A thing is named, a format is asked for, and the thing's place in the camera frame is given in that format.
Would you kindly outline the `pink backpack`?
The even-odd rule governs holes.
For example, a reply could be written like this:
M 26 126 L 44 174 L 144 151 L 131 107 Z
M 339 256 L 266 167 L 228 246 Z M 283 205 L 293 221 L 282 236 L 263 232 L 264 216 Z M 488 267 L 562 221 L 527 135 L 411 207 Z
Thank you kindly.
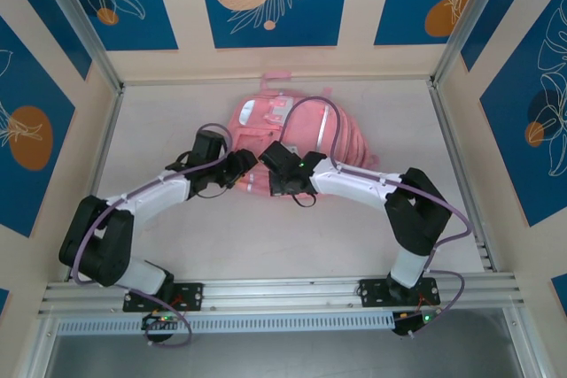
M 290 78 L 288 72 L 265 73 L 260 91 L 240 102 L 228 124 L 232 150 L 245 149 L 259 156 L 279 141 L 300 157 L 318 151 L 350 166 L 377 167 L 378 157 L 371 152 L 356 119 L 341 106 L 327 103 L 330 88 L 315 100 L 295 89 L 269 86 L 271 81 Z

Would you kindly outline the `aluminium side rail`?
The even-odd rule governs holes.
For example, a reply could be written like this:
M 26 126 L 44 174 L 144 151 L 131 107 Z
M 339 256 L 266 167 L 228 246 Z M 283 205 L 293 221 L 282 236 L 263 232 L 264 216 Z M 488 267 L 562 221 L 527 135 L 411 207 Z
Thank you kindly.
M 436 112 L 441 133 L 443 135 L 448 155 L 454 169 L 455 178 L 459 187 L 465 211 L 472 227 L 472 234 L 477 243 L 480 257 L 482 258 L 483 268 L 488 272 L 497 272 L 498 265 L 494 262 L 490 243 L 485 232 L 485 223 L 478 208 L 477 200 L 473 194 L 465 165 L 462 158 L 456 133 L 453 129 L 447 108 L 444 105 L 442 96 L 432 81 L 427 81 L 433 108 Z
M 110 111 L 110 115 L 108 117 L 107 122 L 105 123 L 103 139 L 97 153 L 97 161 L 95 164 L 95 169 L 94 169 L 94 174 L 92 176 L 91 184 L 89 186 L 88 197 L 90 196 L 94 197 L 97 194 L 98 189 L 100 187 L 100 182 L 102 180 L 102 175 L 107 161 L 108 152 L 110 150 L 110 146 L 112 143 L 113 134 L 120 115 L 120 108 L 123 103 L 124 91 L 125 91 L 124 87 L 119 89 L 113 99 L 113 105 Z M 80 286 L 89 285 L 93 283 L 93 281 L 90 280 L 89 278 L 87 278 L 86 280 L 82 280 L 79 276 L 81 256 L 91 236 L 93 236 L 93 230 L 90 228 L 90 226 L 88 226 L 83 232 L 81 232 L 78 238 L 77 252 L 74 254 L 74 262 L 70 266 L 70 272 L 67 276 L 67 279 L 72 278 L 73 281 Z

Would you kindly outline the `grey metal panel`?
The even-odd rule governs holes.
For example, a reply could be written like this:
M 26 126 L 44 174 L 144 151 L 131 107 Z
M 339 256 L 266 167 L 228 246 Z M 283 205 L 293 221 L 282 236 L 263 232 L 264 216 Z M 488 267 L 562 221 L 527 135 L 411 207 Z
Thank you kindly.
M 524 378 L 507 344 L 380 331 L 203 335 L 181 349 L 137 336 L 63 336 L 46 378 Z

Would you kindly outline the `aluminium mounting rail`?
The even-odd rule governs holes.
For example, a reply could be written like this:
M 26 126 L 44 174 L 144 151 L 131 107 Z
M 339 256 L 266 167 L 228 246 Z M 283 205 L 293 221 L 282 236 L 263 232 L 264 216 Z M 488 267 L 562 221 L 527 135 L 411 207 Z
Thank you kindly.
M 296 313 L 360 311 L 370 300 L 370 290 L 359 277 L 208 280 L 193 297 L 183 296 L 177 309 L 196 303 L 203 314 Z M 465 287 L 455 308 L 508 308 L 524 304 L 524 297 L 512 273 L 477 273 L 463 276 Z M 83 286 L 71 282 L 47 285 L 38 316 L 47 318 L 122 313 L 129 300 L 118 288 Z

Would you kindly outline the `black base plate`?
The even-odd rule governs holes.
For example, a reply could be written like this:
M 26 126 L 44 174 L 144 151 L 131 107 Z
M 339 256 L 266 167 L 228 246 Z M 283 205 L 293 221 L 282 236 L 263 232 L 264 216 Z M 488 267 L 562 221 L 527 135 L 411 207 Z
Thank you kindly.
M 155 295 L 157 299 L 165 302 L 180 312 L 198 312 L 203 301 L 204 284 L 197 283 L 166 283 Z M 163 307 L 147 297 L 134 292 L 128 292 L 122 304 L 123 312 L 153 312 Z
M 440 305 L 437 282 L 422 277 L 415 286 L 408 289 L 390 276 L 380 279 L 362 279 L 356 294 L 363 307 L 418 307 L 419 305 Z

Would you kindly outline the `aluminium frame post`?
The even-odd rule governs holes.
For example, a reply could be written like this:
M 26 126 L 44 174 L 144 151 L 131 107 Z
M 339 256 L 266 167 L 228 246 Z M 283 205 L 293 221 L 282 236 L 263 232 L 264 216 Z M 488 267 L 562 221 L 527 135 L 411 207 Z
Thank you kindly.
M 471 71 L 514 1 L 469 0 L 434 68 L 433 86 L 437 87 L 458 61 L 463 62 L 467 72 Z
M 106 82 L 117 96 L 122 94 L 123 80 L 109 59 L 105 46 L 102 44 L 95 28 L 92 26 L 79 0 L 55 0 L 60 10 L 65 14 L 74 32 L 79 37 L 85 50 L 98 66 Z

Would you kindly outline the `small circuit board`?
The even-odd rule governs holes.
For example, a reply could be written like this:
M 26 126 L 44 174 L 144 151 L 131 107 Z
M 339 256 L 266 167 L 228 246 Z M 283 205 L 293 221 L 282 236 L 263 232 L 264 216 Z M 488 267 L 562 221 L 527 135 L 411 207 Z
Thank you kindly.
M 397 336 L 412 336 L 437 316 L 435 312 L 395 312 L 392 332 Z
M 179 318 L 172 314 L 157 314 L 150 312 L 143 316 L 141 329 L 143 331 L 173 331 L 177 330 Z

